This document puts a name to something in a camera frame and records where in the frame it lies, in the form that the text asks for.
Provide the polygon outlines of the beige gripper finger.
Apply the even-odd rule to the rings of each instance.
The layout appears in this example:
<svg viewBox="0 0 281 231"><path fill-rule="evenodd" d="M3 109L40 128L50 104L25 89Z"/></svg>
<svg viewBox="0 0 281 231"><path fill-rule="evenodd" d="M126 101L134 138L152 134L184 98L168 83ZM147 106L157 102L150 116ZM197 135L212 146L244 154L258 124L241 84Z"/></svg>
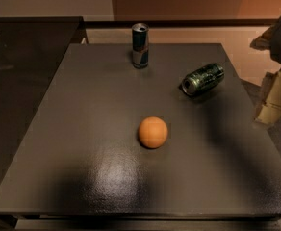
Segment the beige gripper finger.
<svg viewBox="0 0 281 231"><path fill-rule="evenodd" d="M260 36L251 41L250 47L260 51L270 50L273 33L274 26L270 26Z"/></svg>
<svg viewBox="0 0 281 231"><path fill-rule="evenodd" d="M267 72L260 89L260 100L256 106L255 120L274 124L281 117L281 69Z"/></svg>

